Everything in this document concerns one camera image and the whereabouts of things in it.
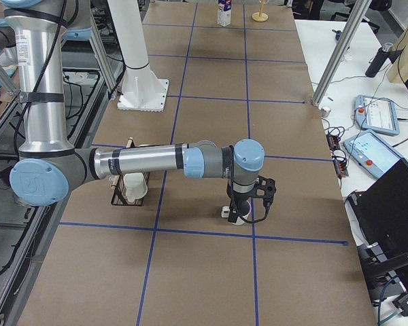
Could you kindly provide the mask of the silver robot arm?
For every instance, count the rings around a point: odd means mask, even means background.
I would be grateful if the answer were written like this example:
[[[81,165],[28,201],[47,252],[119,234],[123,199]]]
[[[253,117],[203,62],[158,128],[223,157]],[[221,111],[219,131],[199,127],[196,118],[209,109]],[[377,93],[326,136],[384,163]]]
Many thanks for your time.
[[[104,151],[67,138],[61,38],[91,29],[88,1],[6,1],[16,38],[25,140],[10,173],[14,193],[32,206],[60,202],[79,186],[112,175],[182,170],[188,178],[228,181],[228,220],[246,223],[250,200],[273,203],[275,182],[260,176],[265,151],[252,139],[219,148],[211,141]]]

